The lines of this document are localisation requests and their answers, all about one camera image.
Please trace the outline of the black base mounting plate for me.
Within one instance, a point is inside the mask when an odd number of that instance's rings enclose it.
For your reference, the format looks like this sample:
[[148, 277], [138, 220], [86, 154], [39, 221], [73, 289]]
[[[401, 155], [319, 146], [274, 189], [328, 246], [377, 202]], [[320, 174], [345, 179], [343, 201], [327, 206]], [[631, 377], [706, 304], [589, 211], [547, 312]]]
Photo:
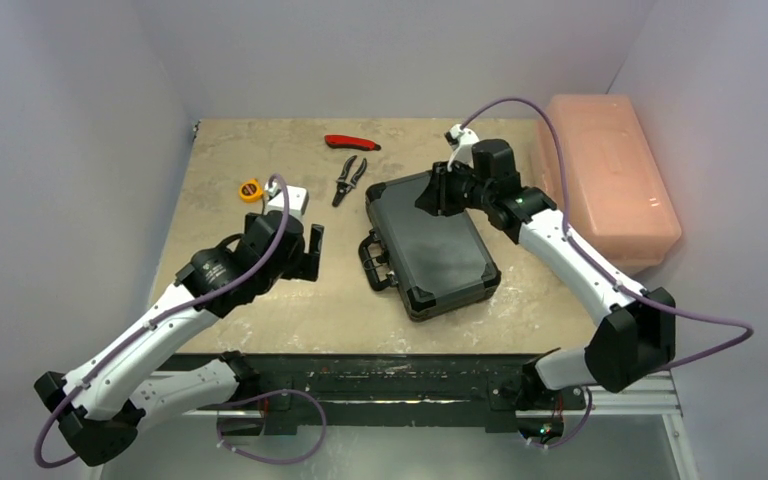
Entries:
[[534, 354], [237, 354], [221, 359], [243, 375], [238, 410], [258, 412], [233, 436], [294, 435], [302, 426], [520, 429], [520, 411], [558, 403], [581, 408], [576, 387], [536, 393], [525, 380]]

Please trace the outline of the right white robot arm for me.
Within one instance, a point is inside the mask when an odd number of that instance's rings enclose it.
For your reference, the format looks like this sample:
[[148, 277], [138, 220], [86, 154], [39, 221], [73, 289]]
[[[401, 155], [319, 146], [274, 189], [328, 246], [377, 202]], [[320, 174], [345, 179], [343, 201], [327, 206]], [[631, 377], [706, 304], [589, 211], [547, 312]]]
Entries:
[[544, 407], [575, 386], [618, 393], [674, 359], [675, 300], [665, 289], [646, 289], [565, 225], [546, 193], [522, 184], [507, 141], [448, 142], [451, 157], [433, 164], [416, 208], [432, 216], [484, 212], [493, 227], [554, 272], [596, 327], [586, 346], [557, 349], [526, 364], [521, 392], [529, 404]]

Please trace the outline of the black poker set case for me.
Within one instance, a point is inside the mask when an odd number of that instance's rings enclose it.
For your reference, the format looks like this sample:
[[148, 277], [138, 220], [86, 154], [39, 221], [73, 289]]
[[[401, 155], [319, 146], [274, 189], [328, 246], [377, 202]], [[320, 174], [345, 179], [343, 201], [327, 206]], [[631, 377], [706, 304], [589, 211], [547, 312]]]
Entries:
[[502, 279], [467, 213], [435, 217], [414, 206], [428, 183], [422, 172], [369, 186], [371, 229], [358, 247], [370, 288], [396, 289], [414, 322], [486, 301]]

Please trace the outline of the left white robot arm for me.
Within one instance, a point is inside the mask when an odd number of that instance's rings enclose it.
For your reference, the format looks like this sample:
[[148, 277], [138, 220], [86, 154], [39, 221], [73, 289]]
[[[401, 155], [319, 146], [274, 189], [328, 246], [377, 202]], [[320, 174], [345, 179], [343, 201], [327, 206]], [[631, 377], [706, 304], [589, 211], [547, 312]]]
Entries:
[[318, 278], [325, 228], [289, 214], [250, 213], [244, 229], [199, 250], [160, 299], [113, 343], [67, 372], [46, 372], [34, 389], [50, 412], [34, 445], [36, 463], [102, 465], [141, 433], [185, 412], [262, 407], [274, 397], [238, 351], [161, 380], [152, 374], [198, 333], [266, 294], [279, 280]]

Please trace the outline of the red utility knife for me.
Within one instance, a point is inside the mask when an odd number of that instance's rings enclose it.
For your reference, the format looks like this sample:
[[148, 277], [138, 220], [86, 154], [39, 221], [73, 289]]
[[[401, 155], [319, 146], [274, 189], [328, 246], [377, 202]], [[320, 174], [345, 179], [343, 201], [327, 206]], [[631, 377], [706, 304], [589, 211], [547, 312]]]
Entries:
[[359, 151], [380, 151], [381, 145], [365, 138], [328, 134], [323, 137], [325, 144], [332, 149], [352, 149]]

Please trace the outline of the pink plastic storage bin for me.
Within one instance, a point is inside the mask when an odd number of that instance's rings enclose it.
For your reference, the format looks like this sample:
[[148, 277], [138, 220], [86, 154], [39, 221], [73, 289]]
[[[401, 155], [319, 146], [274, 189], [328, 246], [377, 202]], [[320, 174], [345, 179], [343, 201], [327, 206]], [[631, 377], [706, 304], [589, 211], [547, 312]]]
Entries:
[[661, 264], [682, 229], [631, 100], [556, 95], [530, 155], [535, 185], [613, 265], [632, 275]]

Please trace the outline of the yellow tape measure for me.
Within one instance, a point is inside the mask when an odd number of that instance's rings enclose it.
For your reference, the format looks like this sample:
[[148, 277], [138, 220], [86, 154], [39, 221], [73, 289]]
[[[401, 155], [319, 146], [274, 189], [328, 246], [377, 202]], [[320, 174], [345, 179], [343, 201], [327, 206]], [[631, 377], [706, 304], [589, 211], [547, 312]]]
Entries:
[[261, 183], [255, 179], [244, 181], [238, 188], [238, 195], [245, 203], [255, 203], [264, 199], [265, 193]]

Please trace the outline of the black grey pliers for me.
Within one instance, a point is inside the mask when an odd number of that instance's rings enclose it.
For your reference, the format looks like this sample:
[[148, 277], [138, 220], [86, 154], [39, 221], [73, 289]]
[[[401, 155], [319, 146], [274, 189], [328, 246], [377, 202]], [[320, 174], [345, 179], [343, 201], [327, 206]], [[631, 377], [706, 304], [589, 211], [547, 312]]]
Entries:
[[334, 208], [337, 208], [342, 203], [345, 196], [357, 187], [360, 178], [367, 170], [367, 159], [362, 158], [358, 168], [355, 171], [352, 171], [356, 159], [356, 155], [350, 156], [344, 162], [341, 173], [336, 179], [336, 191], [331, 202], [331, 205]]

